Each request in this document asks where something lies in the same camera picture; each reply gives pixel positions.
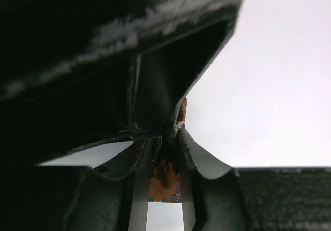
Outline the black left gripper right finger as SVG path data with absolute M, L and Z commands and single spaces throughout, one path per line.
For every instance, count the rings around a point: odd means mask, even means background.
M 185 230 L 330 230 L 330 168 L 233 168 L 177 140 Z

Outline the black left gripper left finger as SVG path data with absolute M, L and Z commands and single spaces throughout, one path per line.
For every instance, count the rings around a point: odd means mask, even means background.
M 1 230 L 145 230 L 156 139 L 97 168 L 1 169 Z

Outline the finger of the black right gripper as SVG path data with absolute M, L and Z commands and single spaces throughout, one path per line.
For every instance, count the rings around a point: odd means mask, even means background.
M 1 0 L 1 163 L 170 130 L 243 0 Z

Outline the orange floral tie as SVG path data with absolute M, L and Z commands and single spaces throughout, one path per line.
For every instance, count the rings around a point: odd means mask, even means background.
M 172 129 L 156 139 L 149 187 L 150 202 L 179 203 L 182 200 L 177 135 L 184 126 L 186 108 L 187 99 L 184 98 Z

